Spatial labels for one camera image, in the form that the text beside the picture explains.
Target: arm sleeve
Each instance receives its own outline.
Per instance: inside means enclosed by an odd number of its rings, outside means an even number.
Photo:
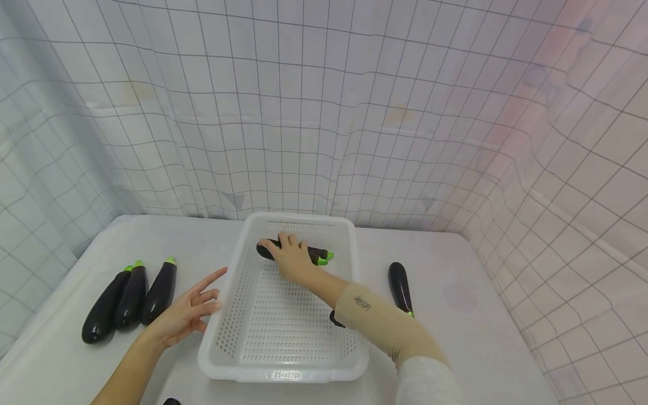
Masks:
[[[411,357],[399,370],[396,405],[464,405],[459,384],[447,365],[429,357]]]
[[[436,340],[423,325],[360,284],[349,284],[336,319],[357,330],[396,364],[399,405],[462,405],[459,385]]]
[[[414,356],[448,363],[437,341],[420,322],[363,285],[346,286],[336,303],[335,318],[387,353],[397,369]]]

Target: white table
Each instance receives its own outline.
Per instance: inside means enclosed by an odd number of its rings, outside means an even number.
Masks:
[[[153,280],[162,261],[173,255],[178,262],[177,297],[209,272],[227,265],[242,224],[178,216],[116,219],[96,237],[0,363],[2,402],[90,403],[139,330],[116,333],[101,345],[81,341],[87,312],[114,275],[142,259]],[[403,263],[417,319],[438,339],[468,403],[556,404],[468,242],[450,233],[357,231],[362,282],[391,300],[387,268],[393,261]],[[168,397],[183,405],[394,401],[395,368],[374,347],[369,368],[354,382],[241,384],[209,380],[201,374],[196,363],[200,340],[194,334],[164,354],[143,404],[162,404]]]

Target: grid pattern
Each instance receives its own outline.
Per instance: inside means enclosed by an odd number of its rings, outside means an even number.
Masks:
[[[295,211],[461,233],[561,403],[648,397],[644,0],[7,3],[0,347],[118,214]]]

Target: white plastic basket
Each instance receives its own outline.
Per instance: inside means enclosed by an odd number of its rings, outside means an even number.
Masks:
[[[335,254],[325,267],[358,280],[355,227],[345,218],[255,213],[243,225],[221,311],[213,314],[198,351],[208,377],[239,382],[355,380],[367,369],[369,350],[355,331],[335,326],[331,309],[308,290],[284,280],[277,264],[256,250],[262,238],[296,233],[309,246]]]

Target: black object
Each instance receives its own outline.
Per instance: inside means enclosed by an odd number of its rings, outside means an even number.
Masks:
[[[115,311],[130,279],[131,268],[119,272],[92,306],[81,328],[81,339],[85,343],[91,345],[103,341],[115,330]]]
[[[347,328],[346,326],[342,325],[340,322],[335,320],[335,310],[332,310],[330,312],[329,319],[330,319],[331,322],[333,322],[333,324],[335,324],[335,326],[339,326],[339,327],[345,328],[345,329]]]
[[[135,262],[130,279],[115,311],[114,325],[117,330],[130,329],[139,324],[139,317],[146,300],[146,268],[141,260]]]
[[[399,262],[390,264],[388,278],[391,296],[394,297],[396,306],[414,318],[414,310],[411,306],[410,284],[407,281],[405,267]]]
[[[268,239],[270,242],[274,243],[275,246],[281,248],[281,242],[274,239]],[[257,244],[257,253],[268,260],[275,260],[272,257],[272,254],[260,244]],[[308,247],[308,256],[310,256],[310,261],[316,266],[325,266],[329,263],[329,251],[325,249],[311,248]]]
[[[175,259],[168,257],[146,296],[140,317],[144,325],[150,325],[171,305],[176,289],[176,269]]]

